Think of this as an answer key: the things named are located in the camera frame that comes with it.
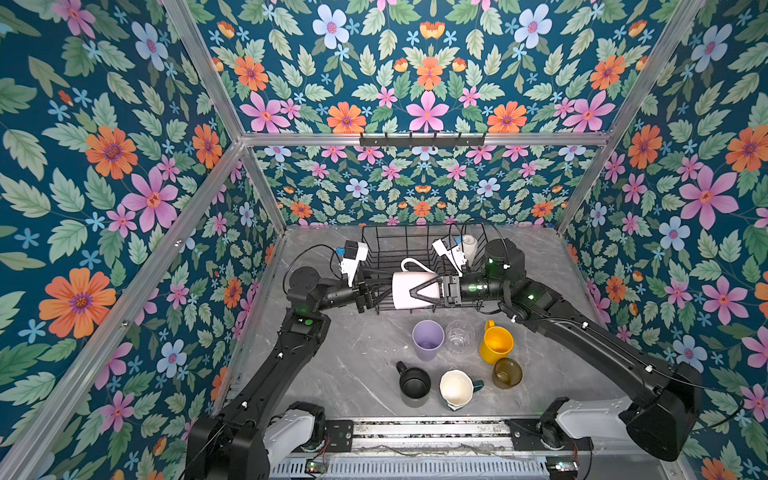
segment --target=table surface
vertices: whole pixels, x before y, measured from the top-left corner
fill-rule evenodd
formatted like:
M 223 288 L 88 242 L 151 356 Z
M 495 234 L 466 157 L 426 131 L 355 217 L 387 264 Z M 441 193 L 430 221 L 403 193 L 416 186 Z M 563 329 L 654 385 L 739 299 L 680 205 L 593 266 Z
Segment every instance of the table surface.
M 528 277 L 549 285 L 584 315 L 597 319 L 566 243 L 554 230 L 538 227 L 499 227 L 499 230 L 525 252 Z M 245 385 L 276 342 L 276 331 L 289 306 L 280 281 L 291 260 L 316 243 L 337 247 L 343 246 L 344 240 L 359 239 L 359 227 L 288 230 L 281 256 L 276 259 L 279 266 L 268 304 L 257 320 L 259 324 L 253 326 L 256 328 L 253 341 L 244 347 L 247 359 L 241 378 L 246 381 L 234 383 L 233 391 Z M 314 266 L 321 275 L 327 276 L 327 249 L 310 251 L 294 268 L 304 265 Z M 324 406 L 329 417 L 521 415 L 541 413 L 559 396 L 595 400 L 623 395 L 612 381 L 573 352 L 511 323 L 503 314 L 486 316 L 463 308 L 438 309 L 435 313 L 413 310 L 412 313 L 366 311 L 359 314 L 354 305 L 329 310 L 326 314 L 332 323 L 325 343 L 293 381 L 276 412 L 302 400 Z M 474 345 L 462 356 L 454 356 L 442 347 L 433 360 L 419 360 L 411 333 L 413 326 L 424 319 L 435 320 L 443 328 L 455 319 L 469 322 L 475 327 Z M 511 389 L 502 390 L 493 385 L 493 367 L 478 353 L 488 319 L 509 329 L 515 338 L 515 348 L 509 356 L 521 365 L 523 380 Z M 408 366 L 419 366 L 430 375 L 432 391 L 423 406 L 412 408 L 401 400 L 399 374 L 395 368 L 399 360 Z M 463 370 L 472 379 L 485 382 L 485 388 L 456 412 L 445 406 L 439 392 L 440 378 L 450 369 Z

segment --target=metal vent grille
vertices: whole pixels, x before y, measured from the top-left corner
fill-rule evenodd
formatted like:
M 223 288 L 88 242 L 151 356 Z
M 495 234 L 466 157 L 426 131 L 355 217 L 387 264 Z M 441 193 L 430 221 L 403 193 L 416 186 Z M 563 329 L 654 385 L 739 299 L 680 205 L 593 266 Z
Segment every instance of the metal vent grille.
M 306 458 L 285 458 L 272 469 L 270 478 L 309 478 Z M 549 478 L 543 458 L 330 458 L 324 478 Z

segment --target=orange flower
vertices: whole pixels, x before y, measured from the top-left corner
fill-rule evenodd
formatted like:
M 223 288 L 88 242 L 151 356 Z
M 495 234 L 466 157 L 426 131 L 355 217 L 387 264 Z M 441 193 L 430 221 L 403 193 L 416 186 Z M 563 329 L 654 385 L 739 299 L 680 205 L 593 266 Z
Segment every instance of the orange flower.
M 264 66 L 261 62 L 253 62 L 252 57 L 238 58 L 235 60 L 235 75 L 239 75 L 238 80 L 253 91 L 265 90 L 266 84 L 270 83 L 270 78 L 264 73 Z
M 725 156 L 725 161 L 733 165 L 737 172 L 754 172 L 760 168 L 761 162 L 768 161 L 768 125 L 757 125 L 757 129 L 745 128 L 728 144 L 731 153 Z
M 661 130 L 656 125 L 646 125 L 632 137 L 632 145 L 629 147 L 630 165 L 643 170 L 656 161 L 659 156 L 656 150 L 661 148 L 659 133 Z
M 619 81 L 619 75 L 624 73 L 626 67 L 624 56 L 616 58 L 616 55 L 611 55 L 605 61 L 601 61 L 589 77 L 592 80 L 592 88 L 605 90 L 610 87 Z
M 404 58 L 400 58 L 398 61 L 395 62 L 395 70 L 399 71 L 400 73 L 403 73 L 404 71 L 408 70 L 408 61 Z
M 578 250 L 576 250 L 576 247 L 569 243 L 568 252 L 571 254 L 571 258 L 574 259 L 574 263 L 578 263 Z
M 270 260 L 272 260 L 272 254 L 273 253 L 275 253 L 275 244 L 274 243 L 272 245 L 269 245 L 266 248 L 266 256 L 264 258 L 264 263 L 266 263 L 267 265 L 270 264 Z
M 637 22 L 633 23 L 632 26 L 629 27 L 629 36 L 635 38 L 639 34 L 643 33 L 643 30 L 645 30 L 645 25 L 648 25 L 648 22 L 645 20 L 638 20 Z
M 516 134 L 528 121 L 528 117 L 523 117 L 526 113 L 528 110 L 523 105 L 518 106 L 516 101 L 508 102 L 506 108 L 499 105 L 488 117 L 488 131 L 492 134 Z
M 233 27 L 231 24 L 226 22 L 219 22 L 216 25 L 219 27 L 219 31 L 227 38 L 232 38 L 235 36 L 235 27 Z
M 57 276 L 46 287 L 45 292 L 53 296 L 40 302 L 40 319 L 56 319 L 48 331 L 64 338 L 74 328 L 74 337 L 80 339 L 94 332 L 94 323 L 101 321 L 109 313 L 106 305 L 115 301 L 114 288 L 107 288 L 109 279 L 102 272 L 96 272 L 91 278 L 87 268 L 73 268 L 69 271 L 69 281 Z
M 443 22 L 424 22 L 419 25 L 419 31 L 424 38 L 440 38 L 445 33 L 445 24 Z
M 211 402 L 215 402 L 219 397 L 219 390 L 221 389 L 221 384 L 224 382 L 225 376 L 227 376 L 227 367 L 223 366 L 221 367 L 221 370 L 219 370 L 219 374 L 214 378 L 214 389 L 210 391 Z
M 453 63 L 451 63 L 451 68 L 455 72 L 464 71 L 467 69 L 467 62 L 463 58 L 456 57 L 453 59 Z
M 230 278 L 227 282 L 227 287 L 224 289 L 224 305 L 227 308 L 234 308 L 237 306 L 237 302 L 240 301 L 240 294 L 243 292 L 243 282 L 236 276 Z
M 416 214 L 416 215 L 418 215 L 418 216 L 419 216 L 419 217 L 421 217 L 421 218 L 424 218 L 424 217 L 426 217 L 427 215 L 429 215 L 429 210 L 430 210 L 431 208 L 432 208 L 432 207 L 430 207 L 430 206 L 429 206 L 429 204 L 428 204 L 428 203 L 426 203 L 426 202 L 423 202 L 423 201 L 422 201 L 422 202 L 418 202 L 418 203 L 416 204 L 416 206 L 415 206 L 415 207 L 413 207 L 413 213 L 414 213 L 414 214 Z
M 163 455 L 166 445 L 168 445 L 168 437 L 163 437 L 162 439 L 157 440 L 157 443 L 154 444 L 154 448 L 152 448 L 152 455 L 156 457 L 158 455 Z
M 134 153 L 136 145 L 130 138 L 125 138 L 125 132 L 115 127 L 99 127 L 98 137 L 88 135 L 85 143 L 90 147 L 85 151 L 85 156 L 92 164 L 96 164 L 96 171 L 104 177 L 120 180 L 125 174 L 134 170 L 131 165 L 139 161 Z
M 298 218 L 309 218 L 312 216 L 312 208 L 304 202 L 293 202 L 293 205 L 290 206 L 290 211 Z
M 425 90 L 432 90 L 435 85 L 440 85 L 442 67 L 438 65 L 437 58 L 427 57 L 416 69 L 416 74 L 419 76 L 416 79 L 419 85 L 423 86 Z
M 701 466 L 701 475 L 707 480 L 736 480 L 736 475 L 726 470 L 725 465 L 717 458 L 705 458 Z
M 366 118 L 360 116 L 361 110 L 357 105 L 349 106 L 345 101 L 339 106 L 328 110 L 328 126 L 334 134 L 361 134 L 366 126 Z
M 763 274 L 763 280 L 768 282 L 768 272 Z M 768 284 L 758 283 L 755 285 L 755 297 L 758 300 L 765 300 L 760 304 L 760 311 L 768 318 Z
M 67 94 L 67 92 L 65 92 L 63 90 L 59 90 L 58 91 L 58 97 L 61 99 L 61 101 L 63 101 L 64 103 L 66 103 L 70 107 L 74 107 L 74 102 L 72 102 L 72 97 L 70 97 L 69 94 Z
M 194 128 L 195 136 L 192 137 L 192 146 L 197 149 L 197 159 L 205 164 L 207 169 L 214 168 L 221 158 L 221 145 L 219 135 L 210 129 L 208 124 L 197 125 Z
M 619 303 L 624 299 L 624 292 L 627 291 L 627 286 L 624 285 L 624 280 L 614 275 L 608 279 L 605 291 L 608 294 L 608 298 Z
M 552 210 L 554 209 L 554 204 L 550 201 L 543 201 L 539 204 L 536 204 L 533 207 L 533 216 L 534 217 L 546 217 L 547 215 L 552 213 Z

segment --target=purple cup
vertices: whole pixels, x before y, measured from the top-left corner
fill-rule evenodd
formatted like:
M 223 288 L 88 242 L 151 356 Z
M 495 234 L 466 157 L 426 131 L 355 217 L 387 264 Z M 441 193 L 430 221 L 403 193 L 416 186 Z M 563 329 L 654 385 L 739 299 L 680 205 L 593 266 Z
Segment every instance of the purple cup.
M 413 327 L 412 336 L 413 343 L 416 345 L 416 355 L 425 362 L 435 358 L 445 341 L 445 331 L 433 320 L 422 320 L 417 323 Z

